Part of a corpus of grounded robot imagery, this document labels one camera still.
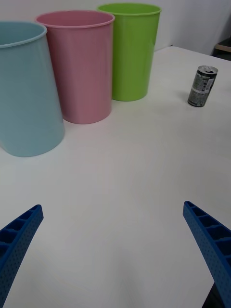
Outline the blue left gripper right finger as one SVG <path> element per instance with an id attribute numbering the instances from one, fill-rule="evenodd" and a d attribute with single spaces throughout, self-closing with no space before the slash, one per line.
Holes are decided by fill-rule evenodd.
<path id="1" fill-rule="evenodd" d="M 205 211 L 184 202 L 183 216 L 213 277 L 224 307 L 231 306 L 231 231 Z"/>

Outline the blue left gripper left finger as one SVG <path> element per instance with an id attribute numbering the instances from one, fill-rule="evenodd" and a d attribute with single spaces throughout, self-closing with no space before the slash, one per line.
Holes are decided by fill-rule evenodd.
<path id="1" fill-rule="evenodd" d="M 35 205 L 0 230 L 0 307 L 42 220 L 42 207 Z"/>

